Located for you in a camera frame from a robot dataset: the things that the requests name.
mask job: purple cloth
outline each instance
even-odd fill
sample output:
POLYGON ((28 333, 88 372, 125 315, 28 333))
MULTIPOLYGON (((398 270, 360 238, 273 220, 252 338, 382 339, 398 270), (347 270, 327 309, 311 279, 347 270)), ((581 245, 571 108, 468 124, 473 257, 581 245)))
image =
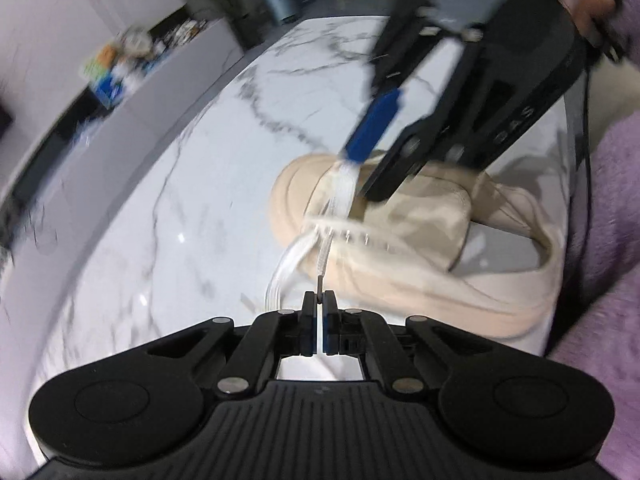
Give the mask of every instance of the purple cloth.
MULTIPOLYGON (((640 63, 640 0, 623 0, 610 22, 630 40, 640 63)), ((592 158, 592 220, 584 258, 585 182, 571 211, 565 273, 577 271, 587 313, 562 339, 552 359, 580 368, 610 391, 614 426, 598 456, 620 480, 640 479, 640 112, 612 126, 592 158)))

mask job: kitchen counter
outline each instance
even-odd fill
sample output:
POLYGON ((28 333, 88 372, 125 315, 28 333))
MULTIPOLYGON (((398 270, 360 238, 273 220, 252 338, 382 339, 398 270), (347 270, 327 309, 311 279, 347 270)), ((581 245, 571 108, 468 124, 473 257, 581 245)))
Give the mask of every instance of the kitchen counter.
MULTIPOLYGON (((171 143, 69 291, 32 392, 60 372, 213 316, 251 323, 282 252, 267 215, 274 180, 300 155, 340 150, 367 104, 367 52, 382 23, 370 16, 301 23, 171 143)), ((430 111, 459 53, 453 41, 442 44, 406 83, 404 107, 380 147, 430 111)), ((572 156, 560 100, 490 173, 529 189, 566 232, 572 156)), ((481 234, 466 257, 486 249, 481 234)), ((505 258, 518 264, 518 254, 505 258)), ((312 287, 300 278, 285 306, 298 308, 312 287)), ((507 343, 539 353, 549 322, 507 343)))

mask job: beige sneaker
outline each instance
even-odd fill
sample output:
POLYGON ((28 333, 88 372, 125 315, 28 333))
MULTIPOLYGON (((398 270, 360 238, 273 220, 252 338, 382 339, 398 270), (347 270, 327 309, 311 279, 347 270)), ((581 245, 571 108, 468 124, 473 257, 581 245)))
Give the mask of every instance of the beige sneaker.
MULTIPOLYGON (((378 160, 362 166, 361 182, 378 160)), ((311 229, 320 233, 296 260, 313 280, 321 240, 332 237, 324 288, 365 308, 422 314, 488 337, 521 335, 553 309, 562 235, 527 191, 496 184, 485 173, 429 164, 386 203, 356 198, 348 218, 335 218, 326 208, 336 167, 335 156, 303 156, 282 171, 271 192, 271 227, 283 246, 311 229), (453 276, 447 271, 471 220, 533 238, 546 250, 544 264, 526 272, 453 276)))

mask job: shoelace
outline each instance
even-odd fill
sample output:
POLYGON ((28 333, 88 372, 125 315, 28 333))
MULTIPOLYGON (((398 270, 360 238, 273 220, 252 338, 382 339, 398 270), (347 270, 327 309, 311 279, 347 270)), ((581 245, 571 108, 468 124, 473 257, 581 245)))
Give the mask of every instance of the shoelace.
POLYGON ((369 246, 374 250, 402 254, 405 260, 416 260, 422 266, 433 265, 398 236, 348 219, 360 175, 359 164, 342 160, 331 171, 333 172, 334 192, 321 214, 305 216, 303 233, 290 243, 280 258, 267 287, 264 302, 267 312, 281 308, 284 286, 289 282, 302 260, 318 244, 320 245, 316 274, 324 278, 332 242, 336 237, 348 244, 359 244, 369 246))
POLYGON ((282 302, 282 289, 287 284, 300 262, 318 245, 318 276, 326 272, 331 244, 334 240, 335 226, 331 222, 322 222, 326 219, 346 219, 349 216, 351 205, 356 194, 360 165, 350 160, 340 160, 332 168, 332 183, 334 192, 324 206, 323 213, 319 217, 307 218, 305 225, 307 231, 298 235, 289 247, 284 251, 273 277, 267 287, 264 300, 266 311, 279 310, 282 302))

